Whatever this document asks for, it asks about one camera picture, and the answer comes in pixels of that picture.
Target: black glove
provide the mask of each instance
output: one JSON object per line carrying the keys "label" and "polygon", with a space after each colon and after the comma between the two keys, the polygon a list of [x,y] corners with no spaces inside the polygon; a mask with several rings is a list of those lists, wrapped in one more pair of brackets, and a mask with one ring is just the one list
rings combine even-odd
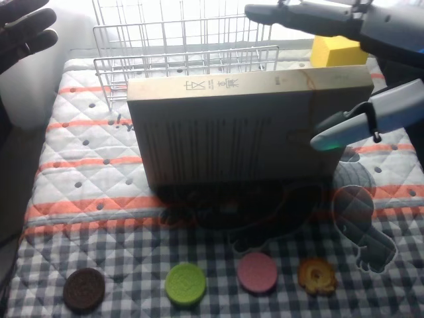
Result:
{"label": "black glove", "polygon": [[29,55],[43,51],[58,41],[52,9],[33,12],[48,0],[6,0],[0,3],[0,74]]}

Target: cookie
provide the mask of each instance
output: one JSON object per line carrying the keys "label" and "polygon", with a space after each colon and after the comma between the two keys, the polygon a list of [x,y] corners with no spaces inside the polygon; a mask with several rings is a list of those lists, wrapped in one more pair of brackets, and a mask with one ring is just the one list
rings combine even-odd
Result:
{"label": "cookie", "polygon": [[240,260],[237,277],[248,292],[266,293],[277,283],[277,266],[268,255],[250,253]]}
{"label": "cookie", "polygon": [[190,307],[198,303],[206,290],[206,277],[194,264],[174,266],[165,279],[165,291],[175,305]]}
{"label": "cookie", "polygon": [[333,267],[322,258],[303,260],[297,271],[297,280],[309,295],[331,295],[337,288]]}
{"label": "cookie", "polygon": [[91,313],[105,297],[105,279],[94,268],[76,270],[66,280],[63,296],[65,305],[74,313]]}

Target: pink macaron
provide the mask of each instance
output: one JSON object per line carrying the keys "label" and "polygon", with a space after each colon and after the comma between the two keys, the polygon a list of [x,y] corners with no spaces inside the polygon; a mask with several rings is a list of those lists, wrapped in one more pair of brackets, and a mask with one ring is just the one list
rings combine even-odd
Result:
{"label": "pink macaron", "polygon": [[277,266],[268,255],[250,253],[240,260],[237,277],[248,292],[266,293],[277,283]]}

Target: checkered fabric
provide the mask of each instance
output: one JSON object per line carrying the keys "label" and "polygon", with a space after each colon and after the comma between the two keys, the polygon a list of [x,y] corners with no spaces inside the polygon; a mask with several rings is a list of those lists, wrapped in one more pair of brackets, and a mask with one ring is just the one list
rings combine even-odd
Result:
{"label": "checkered fabric", "polygon": [[[106,283],[89,317],[424,317],[424,174],[404,130],[348,147],[330,204],[324,185],[292,185],[283,201],[242,208],[271,222],[238,220],[222,231],[210,211],[167,208],[153,196],[128,108],[108,111],[90,65],[65,66],[7,317],[73,317],[63,287],[85,267]],[[383,85],[375,61],[370,70]],[[237,281],[237,264],[251,250],[277,264],[267,295],[250,295]],[[335,269],[339,286],[330,297],[307,295],[297,283],[301,260],[317,256]],[[166,274],[180,262],[197,264],[207,278],[192,309],[174,307],[165,294]]]}

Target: metal wire rack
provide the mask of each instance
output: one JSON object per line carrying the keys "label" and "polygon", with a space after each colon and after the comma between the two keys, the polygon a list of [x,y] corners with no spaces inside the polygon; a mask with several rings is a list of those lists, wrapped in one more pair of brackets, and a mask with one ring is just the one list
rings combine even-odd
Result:
{"label": "metal wire rack", "polygon": [[281,40],[245,17],[250,0],[92,1],[94,63],[109,110],[126,100],[131,78],[276,69]]}

